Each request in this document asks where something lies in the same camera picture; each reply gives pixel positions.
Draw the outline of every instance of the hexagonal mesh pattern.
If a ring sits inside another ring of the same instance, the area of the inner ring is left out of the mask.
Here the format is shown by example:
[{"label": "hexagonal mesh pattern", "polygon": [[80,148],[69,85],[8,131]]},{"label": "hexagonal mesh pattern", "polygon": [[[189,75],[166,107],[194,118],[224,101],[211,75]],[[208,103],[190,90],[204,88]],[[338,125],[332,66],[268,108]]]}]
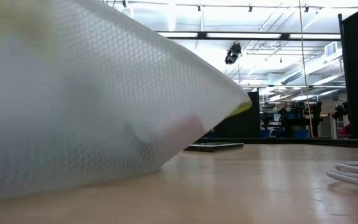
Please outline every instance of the hexagonal mesh pattern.
[{"label": "hexagonal mesh pattern", "polygon": [[0,198],[153,172],[250,102],[100,2],[2,2],[11,20],[0,38]]}]

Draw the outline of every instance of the ceiling light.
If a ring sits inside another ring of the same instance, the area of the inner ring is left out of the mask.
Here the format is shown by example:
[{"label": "ceiling light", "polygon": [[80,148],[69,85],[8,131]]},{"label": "ceiling light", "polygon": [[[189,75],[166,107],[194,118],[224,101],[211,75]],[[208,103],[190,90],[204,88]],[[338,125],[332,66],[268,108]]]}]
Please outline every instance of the ceiling light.
[{"label": "ceiling light", "polygon": [[327,92],[324,92],[324,93],[320,94],[319,96],[325,96],[325,95],[334,93],[334,92],[336,92],[336,91],[339,91],[339,90],[330,90],[330,91],[327,91]]},{"label": "ceiling light", "polygon": [[304,86],[301,86],[301,85],[274,85],[275,88],[280,88],[280,87],[285,87],[285,88],[301,88]]},{"label": "ceiling light", "polygon": [[[291,34],[290,39],[301,39],[301,34]],[[330,40],[340,40],[340,34],[303,34],[304,39],[330,39]]]},{"label": "ceiling light", "polygon": [[279,39],[281,34],[241,34],[241,33],[208,33],[212,38],[249,38],[249,39]]},{"label": "ceiling light", "polygon": [[276,100],[281,100],[283,98],[286,98],[287,96],[283,96],[283,95],[278,95],[278,96],[273,96],[269,99],[269,101],[276,101]]},{"label": "ceiling light", "polygon": [[176,28],[176,10],[175,10],[176,2],[175,0],[171,0],[168,4],[168,10],[166,11],[168,17],[168,30],[174,31]]},{"label": "ceiling light", "polygon": [[307,99],[307,98],[313,98],[313,97],[315,97],[315,96],[316,96],[316,95],[308,95],[308,96],[303,95],[303,96],[297,96],[297,97],[292,98],[292,100],[295,100],[295,101],[298,101],[298,100],[305,100],[305,99]]},{"label": "ceiling light", "polygon": [[197,37],[196,32],[159,32],[164,37]]},{"label": "ceiling light", "polygon": [[341,86],[326,86],[326,85],[312,85],[314,88],[346,88],[346,86],[341,85]]},{"label": "ceiling light", "polygon": [[330,77],[328,77],[328,78],[324,78],[324,79],[322,79],[322,80],[320,80],[320,81],[318,81],[318,82],[315,82],[315,83],[313,83],[313,85],[321,85],[321,84],[324,84],[324,83],[327,83],[327,82],[331,82],[331,81],[333,81],[333,80],[335,80],[335,79],[337,79],[337,78],[339,78],[339,77],[342,77],[342,76],[344,76],[345,74],[342,72],[342,73],[340,73],[340,74],[337,74],[337,75],[333,75],[333,76],[330,76]]}]

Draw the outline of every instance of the air vent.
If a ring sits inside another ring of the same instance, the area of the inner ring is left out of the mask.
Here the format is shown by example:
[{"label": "air vent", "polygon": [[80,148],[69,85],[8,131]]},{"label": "air vent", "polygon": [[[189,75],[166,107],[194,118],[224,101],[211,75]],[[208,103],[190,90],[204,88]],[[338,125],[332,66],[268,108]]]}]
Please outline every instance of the air vent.
[{"label": "air vent", "polygon": [[297,79],[299,79],[301,77],[303,77],[303,72],[299,71],[299,72],[295,73],[294,75],[286,78],[284,81],[281,82],[281,84],[286,85],[286,84],[288,84],[288,83],[290,83],[292,81],[295,81],[295,80],[297,80]]},{"label": "air vent", "polygon": [[326,55],[326,60],[330,61],[332,59],[337,58],[338,56],[340,56],[340,50],[338,48],[338,43],[337,42],[332,42],[330,44],[328,44],[327,46],[324,47],[324,52]]}]

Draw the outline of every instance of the wooden table surface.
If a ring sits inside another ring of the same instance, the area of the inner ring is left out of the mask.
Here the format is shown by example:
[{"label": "wooden table surface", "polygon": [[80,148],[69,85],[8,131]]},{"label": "wooden table surface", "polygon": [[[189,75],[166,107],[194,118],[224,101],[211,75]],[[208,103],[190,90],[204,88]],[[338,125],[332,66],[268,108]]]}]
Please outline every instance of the wooden table surface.
[{"label": "wooden table surface", "polygon": [[326,177],[358,149],[183,152],[159,172],[0,202],[0,223],[358,223],[358,186]]}]

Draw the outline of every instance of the stage light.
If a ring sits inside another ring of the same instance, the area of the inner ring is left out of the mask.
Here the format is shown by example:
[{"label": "stage light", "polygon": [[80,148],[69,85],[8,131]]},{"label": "stage light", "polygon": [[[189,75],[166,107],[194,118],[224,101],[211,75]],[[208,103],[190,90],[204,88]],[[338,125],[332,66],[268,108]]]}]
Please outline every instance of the stage light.
[{"label": "stage light", "polygon": [[241,45],[240,43],[234,43],[230,50],[227,51],[226,58],[224,62],[226,65],[234,64],[241,54]]}]

